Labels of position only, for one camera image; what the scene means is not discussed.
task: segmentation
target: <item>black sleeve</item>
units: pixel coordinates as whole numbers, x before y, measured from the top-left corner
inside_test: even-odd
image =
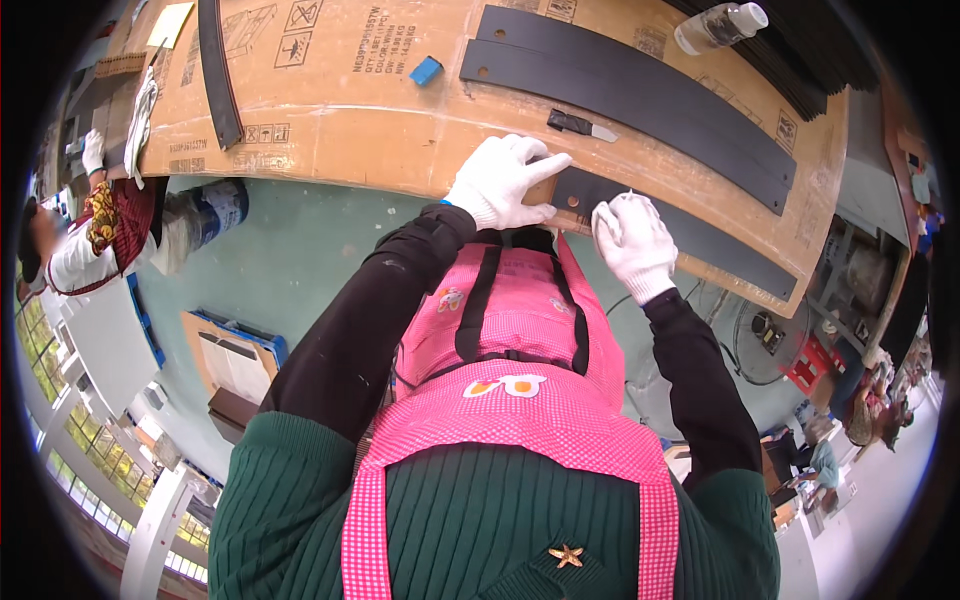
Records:
[[[304,417],[356,444],[380,405],[394,351],[423,294],[436,291],[475,235],[469,213],[431,204],[383,236],[291,352],[260,412]]]
[[[720,345],[676,288],[643,307],[654,333],[654,358],[663,378],[673,384],[673,422],[690,444],[693,470],[684,480],[692,491],[699,482],[727,468],[763,472],[760,442]]]

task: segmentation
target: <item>pink checkered apron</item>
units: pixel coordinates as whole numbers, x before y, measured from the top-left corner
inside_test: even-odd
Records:
[[[347,600],[391,597],[385,467],[434,445],[463,442],[521,445],[565,468],[638,483],[637,597],[672,598],[679,513],[660,442],[649,428],[620,416],[623,352],[562,237],[558,248],[559,261],[526,249],[468,244],[420,307],[396,365],[398,378],[415,387],[397,385],[396,402],[377,416],[353,484],[341,550]],[[492,290],[478,291],[478,274],[490,260]],[[554,275],[561,267],[566,290]],[[471,292],[486,293],[489,301],[475,332],[480,358],[464,364],[456,347],[471,325]],[[583,374],[583,348],[574,334],[579,315],[589,331]],[[514,358],[495,357],[501,354]]]

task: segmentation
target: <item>black edge banding strip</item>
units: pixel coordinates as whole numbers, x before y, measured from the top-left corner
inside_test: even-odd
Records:
[[[224,32],[220,26],[220,0],[199,0],[197,20],[200,28],[200,62],[204,69],[206,101],[210,106],[213,130],[221,150],[240,140],[243,127],[240,111],[233,98],[227,56],[224,54]]]
[[[481,76],[478,69],[486,67]],[[797,164],[739,110],[673,67],[590,30],[487,6],[462,79],[585,108],[700,160],[780,215]]]
[[[570,210],[568,199],[573,196],[579,201],[576,208],[578,214],[586,218],[589,223],[593,209],[599,203],[609,202],[617,194],[627,191],[630,191],[630,187],[622,183],[576,167],[567,167],[557,176],[557,186],[550,203],[557,208]],[[787,273],[780,265],[732,235],[685,210],[648,194],[643,195],[653,201],[660,218],[681,252],[753,283],[775,298],[790,300],[793,289],[797,285],[797,278]]]

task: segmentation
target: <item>white cloth rag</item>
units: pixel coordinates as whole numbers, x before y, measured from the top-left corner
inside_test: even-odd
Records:
[[[127,147],[123,152],[123,166],[127,169],[127,176],[136,180],[139,189],[143,189],[143,178],[140,177],[136,162],[140,157],[140,149],[150,137],[150,113],[154,111],[156,92],[154,68],[148,66],[143,85],[140,86],[140,91],[136,92],[136,100],[133,101],[133,119],[127,130]]]

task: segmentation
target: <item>plastic water bottle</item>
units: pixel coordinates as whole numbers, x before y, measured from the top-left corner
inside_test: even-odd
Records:
[[[696,56],[753,37],[769,24],[767,13],[756,2],[728,2],[694,14],[677,26],[673,37],[684,52]]]

